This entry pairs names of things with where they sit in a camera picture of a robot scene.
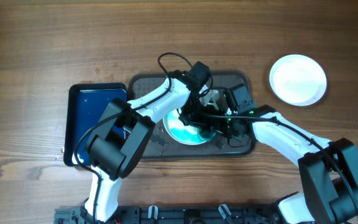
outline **white paper plate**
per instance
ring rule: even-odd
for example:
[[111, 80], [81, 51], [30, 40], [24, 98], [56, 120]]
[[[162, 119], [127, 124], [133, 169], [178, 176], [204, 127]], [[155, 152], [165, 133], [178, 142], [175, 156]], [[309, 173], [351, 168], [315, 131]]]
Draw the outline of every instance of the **white paper plate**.
[[308, 106], [319, 101], [326, 89], [327, 78], [321, 66], [304, 55], [287, 55], [274, 63], [270, 86], [284, 102]]

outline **black cable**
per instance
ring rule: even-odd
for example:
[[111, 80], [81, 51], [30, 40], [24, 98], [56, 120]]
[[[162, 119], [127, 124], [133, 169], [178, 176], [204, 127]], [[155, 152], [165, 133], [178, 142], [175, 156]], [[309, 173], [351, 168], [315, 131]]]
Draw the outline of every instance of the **black cable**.
[[167, 53], [164, 53], [162, 55], [160, 55], [157, 59], [157, 62], [158, 64], [160, 65], [160, 67], [162, 68], [162, 70], [164, 71], [165, 74], [168, 75], [168, 71], [165, 69], [164, 66], [162, 66], [160, 60], [162, 57], [166, 56], [166, 55], [174, 55], [174, 56], [178, 56], [180, 58], [182, 58], [185, 62], [187, 62], [187, 64], [190, 66], [190, 68], [193, 68], [193, 65], [189, 62], [189, 60], [187, 60], [187, 58], [185, 58], [184, 56], [180, 55], [180, 54], [177, 54], [177, 53], [173, 53], [173, 52], [167, 52]]
[[358, 217], [358, 203], [356, 201], [356, 197], [354, 196], [354, 193], [353, 193], [353, 191], [351, 189], [351, 186], [350, 186], [349, 182], [347, 181], [345, 175], [342, 173], [341, 169], [338, 167], [337, 163], [329, 156], [329, 154], [319, 144], [317, 144], [317, 142], [313, 138], [309, 138], [308, 136], [306, 136], [305, 134], [303, 134], [302, 132], [300, 132], [296, 128], [294, 128], [294, 127], [292, 127], [290, 125], [287, 125], [285, 123], [280, 122], [279, 120], [277, 120], [276, 117], [268, 119], [268, 118], [255, 118], [255, 117], [249, 117], [249, 116], [218, 116], [218, 115], [206, 114], [206, 113], [202, 113], [202, 112], [199, 112], [199, 113], [204, 115], [204, 116], [210, 117], [210, 118], [221, 118], [221, 119], [239, 118], [239, 119], [248, 119], [248, 120], [251, 120], [251, 121], [272, 122], [272, 123], [281, 125], [284, 128], [288, 128], [289, 130], [297, 133], [299, 136], [301, 136], [302, 138], [304, 138], [305, 140], [310, 142], [310, 144], [316, 146], [321, 151], [321, 153], [323, 153], [323, 156], [328, 160], [328, 162], [334, 167], [334, 170], [339, 174], [339, 176], [341, 177], [341, 179], [344, 182], [344, 185], [345, 185], [345, 187], [346, 187], [346, 189], [347, 189], [347, 191], [349, 193], [349, 196], [352, 199], [352, 203], [353, 203], [353, 206], [354, 206], [354, 208], [356, 210], [356, 215]]
[[211, 80], [211, 84], [209, 85], [209, 88], [207, 88], [206, 90], [202, 91], [199, 95], [197, 95], [197, 96], [196, 96], [197, 98], [204, 97], [204, 96], [206, 96], [206, 95], [209, 93], [209, 91], [211, 91], [212, 86], [213, 86], [213, 84], [214, 84], [214, 79], [213, 79], [213, 77], [212, 77], [212, 74], [210, 74], [210, 75], [211, 75], [211, 76], [209, 77], [209, 79]]
[[75, 221], [75, 224], [78, 224], [78, 218], [77, 217], [73, 216], [71, 219]]
[[158, 64], [160, 65], [160, 67], [162, 68], [162, 70], [165, 72], [165, 74], [167, 75], [167, 78], [168, 78], [168, 88], [161, 94], [159, 95], [158, 97], [150, 100], [149, 102], [141, 105], [141, 106], [138, 106], [136, 108], [133, 108], [133, 109], [130, 109], [128, 111], [123, 111], [123, 112], [120, 112], [118, 114], [114, 114], [100, 122], [98, 122], [95, 126], [93, 126], [92, 128], [89, 128], [85, 133], [84, 135], [82, 135], [82, 137], [80, 138], [80, 140], [77, 142], [77, 145], [75, 146], [74, 148], [74, 158], [75, 158], [75, 161], [77, 162], [77, 164], [84, 168], [85, 170], [87, 171], [90, 171], [91, 173], [93, 173], [94, 175], [97, 176], [98, 178], [98, 185], [97, 185], [97, 188], [96, 188], [96, 192], [95, 192], [95, 196], [94, 196], [94, 202], [93, 202], [93, 224], [96, 224], [96, 206], [98, 206], [98, 198], [99, 198], [99, 192], [100, 192], [100, 186], [101, 186], [101, 182], [103, 181], [103, 179], [101, 178], [100, 174], [97, 173], [95, 170], [87, 167], [86, 165], [84, 165], [82, 162], [80, 162], [79, 158], [78, 158], [78, 148], [80, 147], [81, 143], [85, 140], [85, 138], [92, 132], [94, 131], [96, 128], [100, 127], [102, 124], [104, 123], [107, 123], [111, 120], [113, 120], [114, 118], [117, 118], [121, 115], [124, 115], [124, 114], [127, 114], [127, 113], [133, 113], [137, 110], [140, 110], [140, 109], [143, 109], [145, 107], [147, 107], [148, 105], [156, 102], [157, 100], [161, 99], [163, 96], [165, 96], [170, 90], [171, 90], [171, 86], [172, 86], [172, 81], [171, 81], [171, 78], [169, 77], [168, 75], [168, 72], [167, 70], [165, 69], [165, 67], [161, 64], [161, 58], [165, 55], [175, 55], [175, 56], [178, 56], [180, 58], [182, 58], [183, 60], [185, 60], [187, 62], [187, 64], [193, 68], [193, 65], [189, 62], [189, 60], [187, 60], [187, 58], [185, 58], [184, 56], [180, 55], [180, 54], [177, 54], [177, 53], [172, 53], [172, 52], [167, 52], [167, 53], [164, 53], [162, 55], [160, 55], [157, 59], [157, 62]]

